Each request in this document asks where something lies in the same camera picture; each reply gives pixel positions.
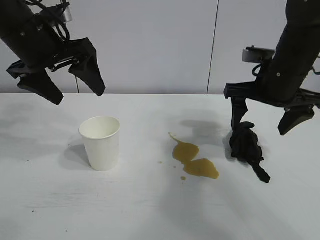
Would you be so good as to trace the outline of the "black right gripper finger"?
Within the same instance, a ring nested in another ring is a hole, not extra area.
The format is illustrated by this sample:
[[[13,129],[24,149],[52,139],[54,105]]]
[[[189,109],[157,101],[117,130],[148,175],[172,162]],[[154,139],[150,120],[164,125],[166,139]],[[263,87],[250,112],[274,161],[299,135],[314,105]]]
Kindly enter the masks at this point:
[[[291,109],[286,112],[278,125],[281,136],[286,135],[299,124],[311,120],[315,116],[312,109]]]
[[[248,112],[248,107],[245,98],[232,97],[232,116],[231,116],[231,128],[234,131],[241,123],[242,118]]]

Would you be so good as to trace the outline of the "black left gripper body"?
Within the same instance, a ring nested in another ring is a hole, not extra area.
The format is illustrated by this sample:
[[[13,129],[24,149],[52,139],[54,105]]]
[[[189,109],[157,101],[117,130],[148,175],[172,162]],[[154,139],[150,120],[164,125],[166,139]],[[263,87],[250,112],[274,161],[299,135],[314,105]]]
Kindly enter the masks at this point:
[[[19,58],[7,69],[15,79],[45,69],[56,71],[72,65],[78,56],[97,54],[88,38],[63,41],[38,14],[15,28],[9,28],[0,39]]]

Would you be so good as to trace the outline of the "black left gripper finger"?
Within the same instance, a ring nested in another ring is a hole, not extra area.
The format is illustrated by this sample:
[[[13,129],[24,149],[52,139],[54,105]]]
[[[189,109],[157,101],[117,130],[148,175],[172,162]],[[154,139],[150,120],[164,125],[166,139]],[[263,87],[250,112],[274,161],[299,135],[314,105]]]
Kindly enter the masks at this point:
[[[17,86],[22,90],[37,94],[55,105],[59,105],[63,100],[62,92],[52,82],[45,70],[20,77]]]
[[[101,96],[105,92],[106,85],[100,73],[96,53],[78,56],[68,71],[83,81],[97,96]]]

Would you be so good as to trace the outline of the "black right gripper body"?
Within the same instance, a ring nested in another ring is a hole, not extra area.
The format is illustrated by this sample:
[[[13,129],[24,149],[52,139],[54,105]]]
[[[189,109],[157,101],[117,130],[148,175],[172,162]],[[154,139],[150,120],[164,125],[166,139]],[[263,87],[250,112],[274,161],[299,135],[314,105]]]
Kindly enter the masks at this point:
[[[228,83],[224,88],[224,97],[255,100],[274,107],[292,109],[295,107],[320,107],[320,94],[302,89],[301,85],[314,69],[314,62],[320,55],[302,55],[274,53],[244,53],[242,60],[256,66],[251,74],[255,81]]]

